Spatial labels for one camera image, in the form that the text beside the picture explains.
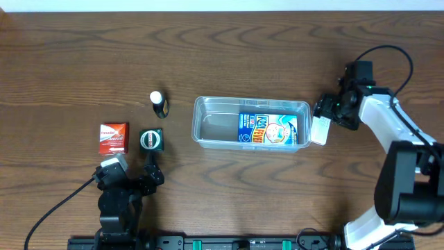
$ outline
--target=cable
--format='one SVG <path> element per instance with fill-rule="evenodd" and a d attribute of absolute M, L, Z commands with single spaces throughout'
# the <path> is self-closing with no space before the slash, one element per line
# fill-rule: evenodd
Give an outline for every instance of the cable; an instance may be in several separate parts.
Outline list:
<path fill-rule="evenodd" d="M 436 236 L 442 232 L 444 232 L 444 224 L 438 228 L 436 231 L 433 232 L 427 232 L 427 233 L 422 233 L 422 232 L 413 232 L 413 231 L 407 231 L 407 230 L 398 230 L 401 233 L 408 233 L 411 235 L 416 235 L 416 236 L 421 236 L 421 237 L 432 237 L 432 236 Z"/>
<path fill-rule="evenodd" d="M 378 247 L 378 246 L 398 237 L 399 235 L 400 235 L 400 232 L 398 230 L 395 230 L 392 234 L 386 236 L 385 238 L 379 240 L 376 243 L 371 244 L 369 247 L 366 248 L 366 250 L 374 249 L 375 247 Z"/>
<path fill-rule="evenodd" d="M 52 213 L 54 212 L 57 208 L 59 208 L 61 205 L 65 204 L 65 202 L 67 202 L 68 200 L 70 200 L 70 198 L 74 197 L 77 193 L 79 193 L 83 188 L 85 188 L 86 186 L 88 186 L 92 181 L 94 180 L 94 178 L 91 178 L 89 181 L 87 181 L 85 184 L 83 184 L 81 187 L 79 187 L 76 191 L 74 191 L 72 194 L 70 194 L 68 197 L 66 197 L 63 201 L 61 201 L 59 204 L 55 205 L 52 209 L 50 209 L 50 211 L 48 211 L 45 215 L 43 215 L 42 218 L 39 219 L 39 221 L 34 225 L 34 227 L 29 231 L 28 236 L 26 237 L 25 240 L 25 247 L 24 250 L 28 250 L 28 245 L 29 245 L 29 240 L 31 239 L 31 236 L 33 235 L 35 229 L 37 229 L 37 227 Z"/>
<path fill-rule="evenodd" d="M 299 236 L 300 236 L 300 234 L 302 233 L 302 232 L 304 232 L 304 231 L 306 231 L 306 230 L 313 230 L 313 231 L 315 231 L 316 233 L 319 233 L 316 229 L 314 229 L 314 228 L 304 228 L 304 229 L 302 229 L 299 233 L 298 233 L 298 236 L 296 236 L 296 243 L 299 245 L 299 247 L 301 248 L 301 249 L 303 249 L 303 250 L 308 250 L 308 249 L 306 249 L 304 246 L 302 246 L 301 245 L 301 243 L 299 243 Z M 324 249 L 328 249 L 328 243 L 327 243 L 327 241 L 325 241 L 324 240 L 324 238 L 322 237 L 322 236 L 319 236 L 320 238 L 321 238 L 321 240 L 322 241 L 324 241 L 324 243 L 325 243 L 325 245 L 327 246 L 327 247 L 325 247 Z"/>
<path fill-rule="evenodd" d="M 371 49 L 366 50 L 365 52 L 363 52 L 361 55 L 359 55 L 355 61 L 361 59 L 363 56 L 365 56 L 366 54 L 370 53 L 371 51 L 377 50 L 377 49 L 383 49 L 383 48 L 390 48 L 390 49 L 395 49 L 399 52 L 401 52 L 409 61 L 409 66 L 410 66 L 410 70 L 409 70 L 409 75 L 407 77 L 407 79 L 404 81 L 404 83 L 398 88 L 398 90 L 395 91 L 395 93 L 391 96 L 390 98 L 390 107 L 392 108 L 393 112 L 396 114 L 396 116 L 398 116 L 398 118 L 402 121 L 402 123 L 405 124 L 405 126 L 424 144 L 425 147 L 427 147 L 427 149 L 429 150 L 429 152 L 433 155 L 433 157 L 435 157 L 436 161 L 438 162 L 439 166 L 442 168 L 444 167 L 444 163 L 443 163 L 443 159 L 439 156 L 439 153 L 436 152 L 436 150 L 430 145 L 430 143 L 420 134 L 420 130 L 419 129 L 415 129 L 402 115 L 401 113 L 398 111 L 398 109 L 396 108 L 396 103 L 393 103 L 394 98 L 396 97 L 396 95 L 398 95 L 399 92 L 401 92 L 402 89 L 404 89 L 404 87 L 407 85 L 407 83 L 409 83 L 411 76 L 413 75 L 413 61 L 410 57 L 410 55 L 401 47 L 395 46 L 395 45 L 389 45 L 389 44 L 385 44 L 385 45 L 379 45 L 376 47 L 373 47 Z"/>

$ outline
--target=robotic arm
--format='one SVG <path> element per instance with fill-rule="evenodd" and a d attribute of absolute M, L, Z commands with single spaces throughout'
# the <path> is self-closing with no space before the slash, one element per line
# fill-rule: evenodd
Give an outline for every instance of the robotic arm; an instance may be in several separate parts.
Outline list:
<path fill-rule="evenodd" d="M 339 94 L 324 94 L 314 109 L 315 116 L 351 130 L 360 122 L 368 125 L 387 153 L 375 205 L 344 227 L 349 249 L 376 249 L 377 242 L 394 238 L 398 231 L 444 220 L 444 147 L 411 121 L 392 91 L 376 86 L 372 67 L 369 61 L 349 63 L 339 79 Z M 430 180 L 415 182 L 415 174 Z"/>

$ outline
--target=white label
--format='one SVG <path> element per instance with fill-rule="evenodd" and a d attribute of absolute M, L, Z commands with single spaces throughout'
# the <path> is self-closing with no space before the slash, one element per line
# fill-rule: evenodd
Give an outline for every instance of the white label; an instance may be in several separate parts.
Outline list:
<path fill-rule="evenodd" d="M 327 142 L 328 128 L 331 120 L 325 117 L 313 117 L 311 125 L 311 141 L 319 145 L 325 145 Z"/>
<path fill-rule="evenodd" d="M 113 137 L 117 131 L 115 131 L 113 128 L 106 126 L 106 125 L 100 125 L 100 141 L 108 140 L 111 137 Z"/>

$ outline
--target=wood grain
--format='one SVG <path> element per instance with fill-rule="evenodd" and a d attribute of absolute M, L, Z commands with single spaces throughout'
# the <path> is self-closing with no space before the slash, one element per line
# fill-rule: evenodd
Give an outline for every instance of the wood grain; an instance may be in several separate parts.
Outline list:
<path fill-rule="evenodd" d="M 327 145 L 295 154 L 203 149 L 191 139 L 201 95 L 303 100 L 337 92 L 344 65 L 378 44 L 405 48 L 415 74 L 399 96 L 424 131 L 444 141 L 441 12 L 15 13 L 0 17 L 0 249 L 21 249 L 34 223 L 103 159 L 99 124 L 163 128 L 166 182 L 145 200 L 144 224 L 187 235 L 336 231 L 373 204 L 384 151 L 361 126 L 330 128 Z M 379 85 L 396 89 L 405 59 L 376 51 Z M 153 90 L 169 95 L 155 117 Z M 54 212 L 32 249 L 65 249 L 100 227 L 95 185 Z M 442 236 L 416 239 L 442 249 Z"/>

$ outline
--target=green connector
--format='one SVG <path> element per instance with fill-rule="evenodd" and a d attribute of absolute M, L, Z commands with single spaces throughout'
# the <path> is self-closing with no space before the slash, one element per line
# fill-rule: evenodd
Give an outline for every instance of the green connector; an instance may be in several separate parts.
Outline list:
<path fill-rule="evenodd" d="M 282 250 L 291 250 L 291 241 L 283 240 L 282 241 Z"/>
<path fill-rule="evenodd" d="M 193 241 L 193 250 L 202 250 L 202 242 L 200 240 Z"/>

